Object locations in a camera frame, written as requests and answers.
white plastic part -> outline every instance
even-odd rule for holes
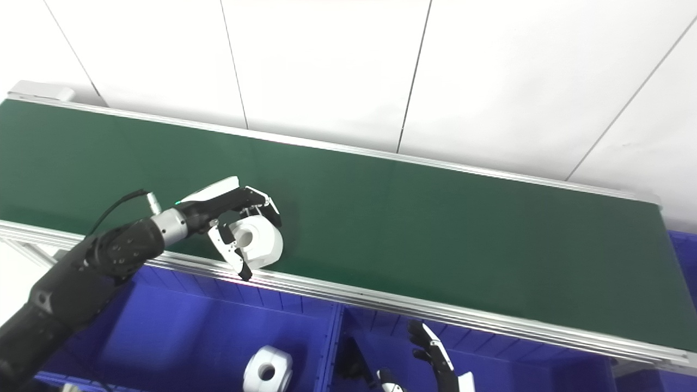
[[[281,232],[263,216],[248,216],[231,224],[230,228],[250,269],[263,268],[281,257]]]
[[[475,392],[475,377],[472,372],[467,372],[458,377],[457,386],[460,392]]]
[[[66,102],[70,102],[75,97],[75,91],[70,87],[49,83],[30,82],[28,80],[18,81],[8,93],[21,96],[50,98]]]
[[[293,358],[275,347],[264,346],[247,364],[244,392],[285,392],[293,376]]]

white cylindrical part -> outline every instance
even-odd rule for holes
[[[293,376],[293,358],[275,347],[264,346],[247,364],[244,392],[285,392]]]
[[[250,269],[275,263],[283,252],[281,232],[261,215],[248,216],[230,225],[237,247]]]

white wall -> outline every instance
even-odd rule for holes
[[[4,0],[0,87],[649,191],[697,232],[691,35],[652,73],[696,15],[694,0]]]
[[[0,325],[26,303],[29,290],[46,271],[0,242]]]
[[[104,105],[41,0],[0,0],[0,96],[20,80],[55,83]]]

robot finger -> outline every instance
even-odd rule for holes
[[[383,388],[383,392],[408,392],[406,389],[402,388],[397,383],[397,379],[392,374],[390,369],[382,368],[377,371],[378,379],[380,380],[380,385]]]
[[[421,361],[426,361],[429,364],[432,364],[432,358],[429,355],[429,353],[425,352],[424,350],[419,350],[419,349],[413,349],[411,351],[411,354],[414,356],[416,359],[420,359]]]

silver metal joint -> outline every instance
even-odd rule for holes
[[[150,219],[158,226],[164,239],[164,246],[179,242],[188,234],[184,215],[175,209],[168,209]]]

